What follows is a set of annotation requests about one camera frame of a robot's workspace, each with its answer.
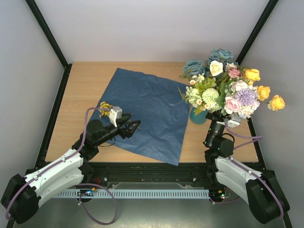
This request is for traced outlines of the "teal cylindrical vase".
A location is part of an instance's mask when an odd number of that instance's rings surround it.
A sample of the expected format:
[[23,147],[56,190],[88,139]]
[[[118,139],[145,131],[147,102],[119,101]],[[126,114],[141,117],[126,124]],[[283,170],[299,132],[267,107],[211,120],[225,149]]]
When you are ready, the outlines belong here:
[[208,110],[201,111],[198,113],[198,109],[193,107],[190,112],[190,120],[195,124],[204,124],[206,122],[206,115]]

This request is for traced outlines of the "blue wrapping paper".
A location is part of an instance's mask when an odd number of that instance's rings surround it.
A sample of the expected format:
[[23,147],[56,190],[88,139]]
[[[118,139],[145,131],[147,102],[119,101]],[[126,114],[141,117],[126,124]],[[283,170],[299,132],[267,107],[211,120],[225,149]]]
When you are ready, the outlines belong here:
[[178,165],[190,105],[181,94],[183,83],[118,68],[100,101],[131,113],[140,120],[129,139],[116,138],[115,146],[171,165]]

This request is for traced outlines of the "pastel purple flower bunch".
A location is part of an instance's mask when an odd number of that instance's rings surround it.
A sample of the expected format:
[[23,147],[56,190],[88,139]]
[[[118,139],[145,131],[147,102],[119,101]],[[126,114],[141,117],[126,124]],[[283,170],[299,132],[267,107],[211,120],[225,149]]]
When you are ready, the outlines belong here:
[[248,119],[259,107],[257,89],[244,80],[221,83],[218,104],[223,115]]

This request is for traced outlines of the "green white flower bunch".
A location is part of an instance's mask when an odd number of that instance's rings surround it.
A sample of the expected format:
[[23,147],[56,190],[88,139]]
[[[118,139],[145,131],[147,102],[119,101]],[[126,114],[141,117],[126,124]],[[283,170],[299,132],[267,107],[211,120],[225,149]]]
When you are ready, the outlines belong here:
[[178,87],[182,99],[194,108],[195,116],[203,111],[215,112],[222,109],[215,77],[204,74],[190,76],[189,85],[185,89],[182,92]]

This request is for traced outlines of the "yellow rose bunch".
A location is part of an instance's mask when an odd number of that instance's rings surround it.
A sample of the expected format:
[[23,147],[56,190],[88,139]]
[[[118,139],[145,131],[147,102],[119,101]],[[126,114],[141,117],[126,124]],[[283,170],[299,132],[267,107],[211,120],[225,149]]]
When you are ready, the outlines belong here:
[[[253,85],[256,81],[260,81],[260,72],[258,69],[245,69],[244,70],[244,77],[249,80],[249,84]],[[256,86],[257,94],[258,94],[258,100],[259,101],[265,101],[269,99],[271,89],[268,86]],[[285,101],[284,99],[279,96],[275,95],[273,98],[267,102],[267,107],[269,110],[272,111],[278,111],[285,108]]]

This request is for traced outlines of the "pink rose flower stem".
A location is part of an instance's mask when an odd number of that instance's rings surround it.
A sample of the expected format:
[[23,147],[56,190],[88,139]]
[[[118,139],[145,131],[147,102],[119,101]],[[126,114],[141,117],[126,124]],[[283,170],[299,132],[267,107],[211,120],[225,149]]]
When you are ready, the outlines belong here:
[[241,71],[236,64],[226,63],[224,65],[222,62],[216,60],[211,61],[209,71],[212,76],[219,76],[222,73],[227,73],[231,79],[241,76]]

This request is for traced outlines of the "blue rose bunch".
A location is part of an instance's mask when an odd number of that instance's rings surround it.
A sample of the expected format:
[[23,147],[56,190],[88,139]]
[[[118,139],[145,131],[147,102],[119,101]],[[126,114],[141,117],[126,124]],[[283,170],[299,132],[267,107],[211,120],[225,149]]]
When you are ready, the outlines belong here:
[[[238,63],[234,61],[234,55],[227,49],[213,49],[207,60],[191,59],[186,62],[182,68],[182,74],[180,78],[191,80],[193,76],[203,75],[204,77],[213,77],[209,71],[209,65],[211,61],[216,60],[222,62],[224,65],[226,63],[234,63],[238,66]],[[223,76],[224,73],[219,76],[215,76],[216,79]]]

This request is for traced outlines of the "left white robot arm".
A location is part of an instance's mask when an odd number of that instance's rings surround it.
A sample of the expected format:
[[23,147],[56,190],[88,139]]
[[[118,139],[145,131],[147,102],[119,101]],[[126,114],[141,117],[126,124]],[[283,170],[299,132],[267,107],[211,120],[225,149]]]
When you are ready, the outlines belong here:
[[103,126],[98,119],[85,121],[79,140],[61,157],[33,173],[13,176],[0,200],[6,209],[6,218],[22,224],[60,192],[79,184],[90,184],[94,170],[88,162],[98,154],[101,144],[117,136],[132,137],[141,121],[130,121],[131,116],[111,116],[108,126]]

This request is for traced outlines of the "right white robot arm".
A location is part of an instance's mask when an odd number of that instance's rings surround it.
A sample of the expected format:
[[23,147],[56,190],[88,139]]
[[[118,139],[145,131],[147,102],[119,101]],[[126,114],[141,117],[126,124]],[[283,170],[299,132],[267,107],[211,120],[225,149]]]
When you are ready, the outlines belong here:
[[273,171],[256,171],[233,158],[241,119],[234,114],[207,113],[211,121],[204,146],[207,180],[212,186],[222,184],[235,192],[249,206],[252,215],[262,224],[284,217],[290,210],[289,202]]

